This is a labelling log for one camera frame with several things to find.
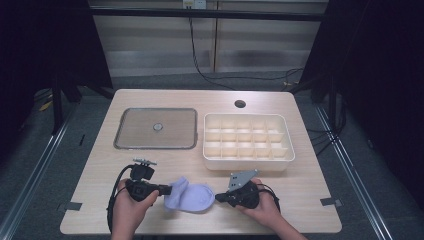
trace black cable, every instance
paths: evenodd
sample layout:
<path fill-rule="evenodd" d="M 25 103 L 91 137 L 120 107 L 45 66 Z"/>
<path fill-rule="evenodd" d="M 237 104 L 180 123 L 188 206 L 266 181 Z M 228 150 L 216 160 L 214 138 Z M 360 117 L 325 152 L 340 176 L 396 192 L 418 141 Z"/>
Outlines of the black cable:
<path fill-rule="evenodd" d="M 316 133 L 329 133 L 330 132 L 330 131 L 327 131 L 327 130 L 316 130 L 316 129 L 310 129 L 310 128 L 307 128 L 306 131 L 316 132 Z"/>
<path fill-rule="evenodd" d="M 318 135 L 318 136 L 316 136 L 316 137 L 310 138 L 310 140 L 311 140 L 311 142 L 312 142 L 312 141 L 315 141 L 315 140 L 320 139 L 320 138 L 322 138 L 322 137 L 324 137 L 324 136 L 327 136 L 327 135 L 328 135 L 328 133 L 329 133 L 329 132 L 323 132 L 323 133 L 321 133 L 320 135 Z"/>
<path fill-rule="evenodd" d="M 196 48 L 195 48 L 195 45 L 194 45 L 194 34 L 193 34 L 193 21 L 192 21 L 192 18 L 189 18 L 189 23 L 190 23 L 191 47 L 192 47 L 192 55 L 193 55 L 194 66 L 196 68 L 196 71 L 200 74 L 200 76 L 202 76 L 203 79 L 205 81 L 207 81 L 208 83 L 210 83 L 210 84 L 221 86 L 221 87 L 224 87 L 224 88 L 228 88 L 230 90 L 235 90 L 232 87 L 229 87 L 229 86 L 226 86 L 226 85 L 223 85 L 223 84 L 219 84 L 219 83 L 216 83 L 216 82 L 212 82 L 211 80 L 222 80 L 222 79 L 253 79 L 253 80 L 275 81 L 275 80 L 285 79 L 285 86 L 281 90 L 281 91 L 284 91 L 287 88 L 287 86 L 289 85 L 288 77 L 291 76 L 291 75 L 293 75 L 293 74 L 295 74 L 298 71 L 303 70 L 303 68 L 290 69 L 290 70 L 288 70 L 285 73 L 284 76 L 274 77 L 274 78 L 263 78 L 263 77 L 231 77 L 231 76 L 227 76 L 227 77 L 209 77 L 209 76 L 206 76 L 206 75 L 204 75 L 200 71 L 199 64 L 197 62 Z"/>
<path fill-rule="evenodd" d="M 334 143 L 336 140 L 339 139 L 340 134 L 342 133 L 344 127 L 346 126 L 346 101 L 342 96 L 342 106 L 340 108 L 340 114 L 339 114 L 339 118 L 338 118 L 338 126 L 336 127 L 336 129 L 333 131 L 334 134 L 334 138 L 331 139 L 331 141 L 329 143 L 327 143 L 320 151 L 318 151 L 316 153 L 316 156 L 319 156 L 325 149 L 328 148 L 328 146 L 330 146 L 330 144 Z"/>
<path fill-rule="evenodd" d="M 317 142 L 317 143 L 312 144 L 312 146 L 316 147 L 316 146 L 321 145 L 321 144 L 323 144 L 323 143 L 325 143 L 325 142 L 327 142 L 327 141 L 328 141 L 328 139 L 324 139 L 324 140 L 321 140 L 321 141 L 319 141 L 319 142 Z"/>
<path fill-rule="evenodd" d="M 119 173 L 119 176 L 116 178 L 116 181 L 115 181 L 115 185 L 113 186 L 113 190 L 112 190 L 112 194 L 111 194 L 111 196 L 110 196 L 110 198 L 109 198 L 109 204 L 108 204 L 108 206 L 107 206 L 107 208 L 106 208 L 106 210 L 107 210 L 107 224 L 108 224 L 108 226 L 109 226 L 109 230 L 110 230 L 110 232 L 112 232 L 112 220 L 113 220 L 113 206 L 115 206 L 115 200 L 116 200 L 116 196 L 122 191 L 122 190 L 124 190 L 125 189 L 125 187 L 124 188 L 122 188 L 122 189 L 120 189 L 119 191 L 118 191 L 118 193 L 115 195 L 115 191 L 116 191 L 116 189 L 118 188 L 118 184 L 119 184 L 119 181 L 121 181 L 121 178 L 122 178 L 122 175 L 124 174 L 124 172 L 125 171 L 127 171 L 127 169 L 129 169 L 129 168 L 133 168 L 133 166 L 134 165 L 128 165 L 128 166 L 126 166 L 124 169 L 122 169 L 122 171 Z"/>
<path fill-rule="evenodd" d="M 266 187 L 268 189 L 265 189 L 265 188 L 264 189 L 259 189 L 258 191 L 250 192 L 250 193 L 248 193 L 246 195 L 251 195 L 251 194 L 255 194 L 255 193 L 259 193 L 259 192 L 267 192 L 267 193 L 271 194 L 272 198 L 274 199 L 275 206 L 277 207 L 278 211 L 281 212 L 280 203 L 279 203 L 280 199 L 277 197 L 277 195 L 275 195 L 275 193 L 272 190 L 272 188 L 270 188 L 268 185 L 263 184 L 263 183 L 256 184 L 256 185 L 258 185 L 258 186 L 264 186 L 264 187 Z"/>

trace table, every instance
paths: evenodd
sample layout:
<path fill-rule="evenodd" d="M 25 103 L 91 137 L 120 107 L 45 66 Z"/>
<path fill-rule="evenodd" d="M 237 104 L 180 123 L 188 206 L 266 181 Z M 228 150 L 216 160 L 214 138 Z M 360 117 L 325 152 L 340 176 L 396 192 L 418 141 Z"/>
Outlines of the table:
<path fill-rule="evenodd" d="M 244 108 L 235 101 L 246 102 Z M 194 108 L 197 144 L 190 150 L 119 150 L 114 148 L 120 119 L 127 108 Z M 341 222 L 334 205 L 320 199 L 330 193 L 313 151 L 294 97 L 286 92 L 206 90 L 118 90 L 110 105 L 71 202 L 82 203 L 79 211 L 68 210 L 60 229 L 64 234 L 109 234 L 106 208 L 116 177 L 134 157 L 156 161 L 151 183 L 168 184 L 185 176 L 190 183 L 208 184 L 215 193 L 227 190 L 230 171 L 208 170 L 203 163 L 203 124 L 207 113 L 255 113 L 284 116 L 296 159 L 283 172 L 260 172 L 262 182 L 280 198 L 283 216 L 303 233 L 334 233 Z M 272 234 L 229 204 L 215 202 L 206 212 L 192 214 L 164 209 L 158 198 L 137 229 L 146 235 L 167 234 Z"/>

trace tray lid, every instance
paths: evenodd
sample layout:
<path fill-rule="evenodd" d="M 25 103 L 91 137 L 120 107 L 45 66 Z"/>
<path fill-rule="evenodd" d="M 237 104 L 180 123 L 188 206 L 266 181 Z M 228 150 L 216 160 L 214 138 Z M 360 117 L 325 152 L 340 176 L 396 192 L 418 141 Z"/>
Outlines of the tray lid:
<path fill-rule="evenodd" d="M 128 108 L 115 137 L 118 149 L 191 149 L 197 142 L 193 108 Z"/>

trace hand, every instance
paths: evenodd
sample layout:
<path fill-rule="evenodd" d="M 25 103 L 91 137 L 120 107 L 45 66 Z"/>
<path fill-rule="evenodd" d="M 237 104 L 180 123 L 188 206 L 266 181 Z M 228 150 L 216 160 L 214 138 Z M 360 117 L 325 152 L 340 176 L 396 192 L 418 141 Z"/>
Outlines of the hand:
<path fill-rule="evenodd" d="M 123 179 L 118 184 L 118 191 L 113 207 L 112 239 L 132 239 L 135 230 L 143 221 L 147 209 L 156 201 L 159 191 L 153 191 L 146 199 L 137 202 L 131 198 L 125 188 Z"/>
<path fill-rule="evenodd" d="M 252 182 L 258 185 L 258 189 L 264 186 L 261 180 L 254 178 Z M 261 225 L 272 229 L 281 239 L 306 239 L 294 227 L 292 227 L 278 211 L 274 198 L 267 192 L 259 193 L 259 205 L 255 209 L 237 205 L 236 208 L 247 216 L 255 219 Z"/>

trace wrist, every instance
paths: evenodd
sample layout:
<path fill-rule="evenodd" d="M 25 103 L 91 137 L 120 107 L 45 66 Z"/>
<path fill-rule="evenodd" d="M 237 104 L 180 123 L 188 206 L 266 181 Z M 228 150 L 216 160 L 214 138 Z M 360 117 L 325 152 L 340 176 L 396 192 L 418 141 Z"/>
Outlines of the wrist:
<path fill-rule="evenodd" d="M 133 239 L 134 232 L 132 229 L 128 227 L 116 227 L 112 229 L 112 240 L 126 240 L 126 239 Z"/>
<path fill-rule="evenodd" d="M 286 225 L 289 225 L 289 223 L 283 218 L 283 216 L 278 215 L 270 219 L 270 221 L 266 224 L 266 227 L 271 228 L 273 231 L 276 231 L 277 229 L 281 229 Z"/>

